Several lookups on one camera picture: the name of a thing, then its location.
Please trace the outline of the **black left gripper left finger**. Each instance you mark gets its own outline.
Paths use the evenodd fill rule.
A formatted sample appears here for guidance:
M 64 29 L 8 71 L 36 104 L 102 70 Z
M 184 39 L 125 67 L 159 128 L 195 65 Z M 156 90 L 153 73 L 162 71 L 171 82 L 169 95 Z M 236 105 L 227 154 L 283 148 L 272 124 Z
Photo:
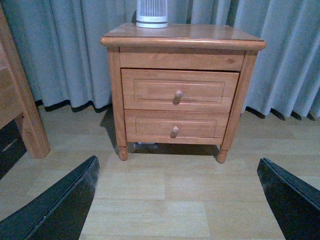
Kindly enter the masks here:
M 91 156 L 30 203 L 0 222 L 2 240 L 77 240 L 100 172 Z

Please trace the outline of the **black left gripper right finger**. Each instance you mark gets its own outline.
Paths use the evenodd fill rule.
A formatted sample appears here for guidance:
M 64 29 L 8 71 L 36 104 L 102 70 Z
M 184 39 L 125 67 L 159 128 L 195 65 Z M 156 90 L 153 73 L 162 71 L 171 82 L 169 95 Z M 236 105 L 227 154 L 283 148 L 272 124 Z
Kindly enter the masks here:
M 262 158 L 257 175 L 270 209 L 287 240 L 320 238 L 320 191 Z

